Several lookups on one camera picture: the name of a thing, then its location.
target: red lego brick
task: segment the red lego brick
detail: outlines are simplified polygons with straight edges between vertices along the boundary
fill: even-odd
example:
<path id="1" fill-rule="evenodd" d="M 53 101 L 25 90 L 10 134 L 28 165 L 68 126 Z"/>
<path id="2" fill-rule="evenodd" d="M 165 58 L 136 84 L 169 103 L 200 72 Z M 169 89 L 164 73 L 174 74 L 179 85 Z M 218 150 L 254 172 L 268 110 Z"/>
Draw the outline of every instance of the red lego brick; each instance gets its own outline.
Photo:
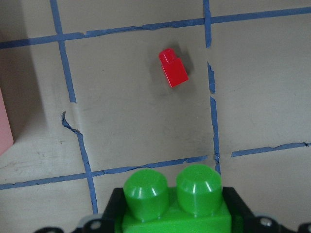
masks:
<path id="1" fill-rule="evenodd" d="M 177 58 L 173 49 L 166 49 L 159 54 L 163 71 L 171 87 L 187 81 L 188 75 L 180 58 Z"/>

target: green lego stud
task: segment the green lego stud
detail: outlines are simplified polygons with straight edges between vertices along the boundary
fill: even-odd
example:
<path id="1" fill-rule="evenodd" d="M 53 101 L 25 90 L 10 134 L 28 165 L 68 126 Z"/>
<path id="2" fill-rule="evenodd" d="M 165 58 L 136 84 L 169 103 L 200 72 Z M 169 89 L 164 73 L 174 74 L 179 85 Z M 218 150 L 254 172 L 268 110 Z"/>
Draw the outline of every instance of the green lego stud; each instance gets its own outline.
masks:
<path id="1" fill-rule="evenodd" d="M 138 220 L 156 219 L 169 208 L 167 180 L 158 171 L 144 169 L 134 173 L 123 189 L 129 209 Z"/>
<path id="2" fill-rule="evenodd" d="M 215 213 L 222 205 L 220 175 L 202 164 L 185 168 L 176 179 L 180 207 L 195 216 Z"/>
<path id="3" fill-rule="evenodd" d="M 221 177 L 205 165 L 192 165 L 168 188 L 161 173 L 134 173 L 124 185 L 128 207 L 116 233 L 231 233 L 231 215 Z"/>

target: pink box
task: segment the pink box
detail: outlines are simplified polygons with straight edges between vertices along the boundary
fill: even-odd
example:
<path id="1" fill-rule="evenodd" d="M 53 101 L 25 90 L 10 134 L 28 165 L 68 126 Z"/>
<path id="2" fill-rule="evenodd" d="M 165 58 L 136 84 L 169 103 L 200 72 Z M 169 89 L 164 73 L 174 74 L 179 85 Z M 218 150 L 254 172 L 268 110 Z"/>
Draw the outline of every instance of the pink box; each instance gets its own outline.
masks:
<path id="1" fill-rule="evenodd" d="M 0 89 L 0 155 L 13 145 L 13 137 Z"/>

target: beige floor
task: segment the beige floor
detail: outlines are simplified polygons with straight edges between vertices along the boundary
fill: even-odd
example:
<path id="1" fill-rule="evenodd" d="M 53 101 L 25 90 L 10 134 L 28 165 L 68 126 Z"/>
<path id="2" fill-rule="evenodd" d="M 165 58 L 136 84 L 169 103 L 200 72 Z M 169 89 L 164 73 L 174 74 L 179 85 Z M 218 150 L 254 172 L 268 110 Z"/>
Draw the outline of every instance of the beige floor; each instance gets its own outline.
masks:
<path id="1" fill-rule="evenodd" d="M 63 33 L 203 17 L 201 0 L 57 2 Z M 55 35 L 50 1 L 0 6 L 0 47 Z M 308 0 L 210 1 L 213 17 L 307 6 Z M 310 148 L 231 157 L 311 142 L 310 21 L 303 14 L 212 24 L 210 49 L 204 25 L 66 41 L 77 103 L 68 98 L 57 42 L 0 49 L 0 86 L 15 139 L 0 156 L 0 233 L 48 225 L 69 233 L 93 213 L 77 136 L 62 125 L 64 111 L 84 135 L 91 171 L 205 155 L 201 163 L 214 167 L 210 96 L 217 101 L 223 184 L 235 187 L 255 213 L 291 229 L 311 221 Z M 168 87 L 157 58 L 167 47 L 189 74 L 176 89 Z M 216 94 L 208 89 L 207 62 Z M 156 169 L 174 186 L 187 165 Z M 99 212 L 132 173 L 93 178 Z M 48 182 L 60 176 L 67 181 Z"/>

